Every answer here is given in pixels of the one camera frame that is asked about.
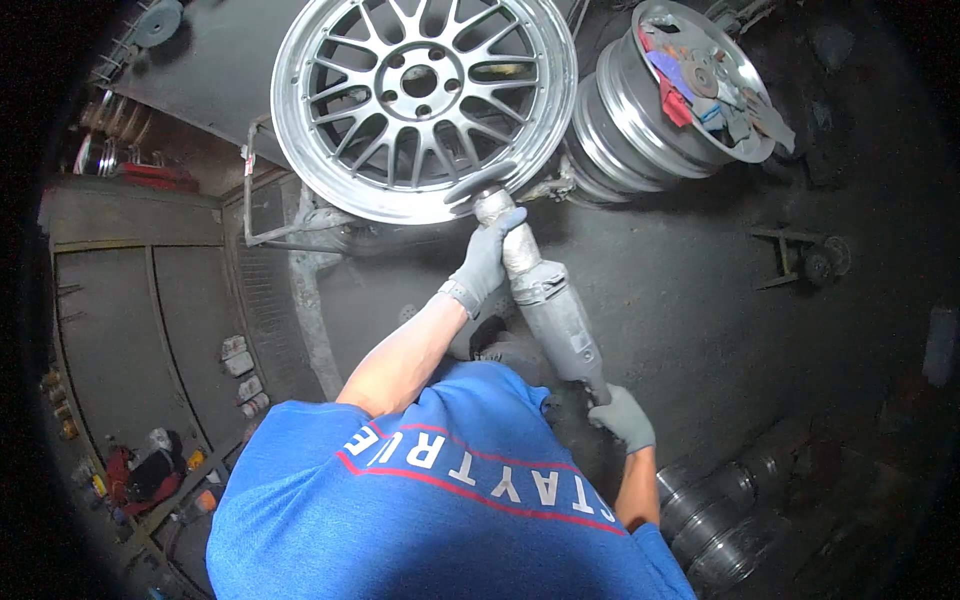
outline sanding disc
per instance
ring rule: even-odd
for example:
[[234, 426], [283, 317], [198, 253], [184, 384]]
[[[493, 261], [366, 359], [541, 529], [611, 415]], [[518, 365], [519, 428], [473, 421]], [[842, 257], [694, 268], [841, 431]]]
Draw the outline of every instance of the sanding disc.
[[681, 73], [684, 74], [684, 82], [690, 87], [690, 91], [701, 98], [716, 98], [720, 91], [720, 84], [713, 75], [712, 70], [702, 62], [693, 60], [682, 60], [680, 63]]
[[177, 0], [161, 0], [151, 6], [136, 24], [133, 43], [141, 48], [162, 44], [177, 31], [183, 17], [183, 4]]

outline wheel center bore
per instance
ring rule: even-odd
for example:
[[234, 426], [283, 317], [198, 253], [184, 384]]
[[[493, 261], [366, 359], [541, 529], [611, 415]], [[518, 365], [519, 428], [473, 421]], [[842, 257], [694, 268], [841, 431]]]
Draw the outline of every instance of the wheel center bore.
[[414, 98], [425, 98], [437, 89], [437, 72], [425, 64], [412, 66], [403, 73], [400, 86]]
[[460, 97], [465, 74], [456, 54], [441, 46], [407, 46], [384, 59], [377, 95], [384, 109], [402, 119], [423, 121], [440, 115]]

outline red cloth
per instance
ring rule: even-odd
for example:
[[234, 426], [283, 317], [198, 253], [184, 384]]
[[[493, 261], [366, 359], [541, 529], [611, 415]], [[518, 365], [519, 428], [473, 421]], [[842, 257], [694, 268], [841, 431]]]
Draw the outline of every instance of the red cloth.
[[684, 95], [659, 69], [657, 73], [660, 75], [660, 104], [663, 106], [663, 112], [670, 117], [670, 120], [677, 127], [693, 123], [693, 117], [690, 116], [690, 111], [686, 107]]
[[127, 516], [139, 515], [140, 513], [154, 508], [157, 504], [167, 499], [173, 492], [177, 491], [177, 488], [180, 487], [180, 474], [179, 473], [170, 473], [166, 476], [160, 487], [154, 492], [154, 497], [148, 502], [137, 502], [135, 504], [128, 504], [123, 507], [122, 510]]
[[124, 485], [130, 477], [130, 470], [127, 468], [129, 460], [130, 451], [122, 445], [115, 446], [107, 459], [107, 495], [113, 498], [117, 506], [127, 502]]
[[149, 501], [128, 503], [124, 486], [130, 478], [130, 469], [127, 467], [129, 459], [130, 451], [122, 445], [116, 446], [107, 459], [107, 494], [113, 498], [113, 503], [120, 507], [125, 515], [135, 516], [154, 508], [180, 487], [180, 474], [173, 472], [160, 483], [154, 492], [154, 497]]
[[650, 49], [654, 47], [650, 37], [644, 32], [639, 25], [636, 26], [636, 37], [640, 40], [640, 44], [643, 45], [643, 52], [650, 52]]

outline wheel dolly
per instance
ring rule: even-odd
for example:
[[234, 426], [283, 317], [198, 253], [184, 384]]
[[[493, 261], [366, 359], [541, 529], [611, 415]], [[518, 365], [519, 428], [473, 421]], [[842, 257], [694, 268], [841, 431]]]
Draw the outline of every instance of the wheel dolly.
[[[766, 290], [800, 279], [818, 288], [825, 287], [850, 270], [850, 248], [839, 235], [761, 227], [750, 228], [749, 233], [777, 242], [780, 276], [755, 285], [755, 290]], [[793, 254], [796, 254], [796, 260], [791, 260]]]

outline person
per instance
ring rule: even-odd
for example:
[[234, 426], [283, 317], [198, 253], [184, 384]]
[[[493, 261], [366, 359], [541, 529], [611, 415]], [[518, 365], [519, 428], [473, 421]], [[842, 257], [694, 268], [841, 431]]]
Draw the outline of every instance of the person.
[[364, 358], [333, 403], [273, 407], [213, 518], [232, 598], [693, 598], [658, 530], [650, 421], [625, 389], [588, 416], [627, 446], [613, 506], [544, 419], [549, 395], [493, 361], [436, 373], [504, 278], [501, 215], [450, 281]]

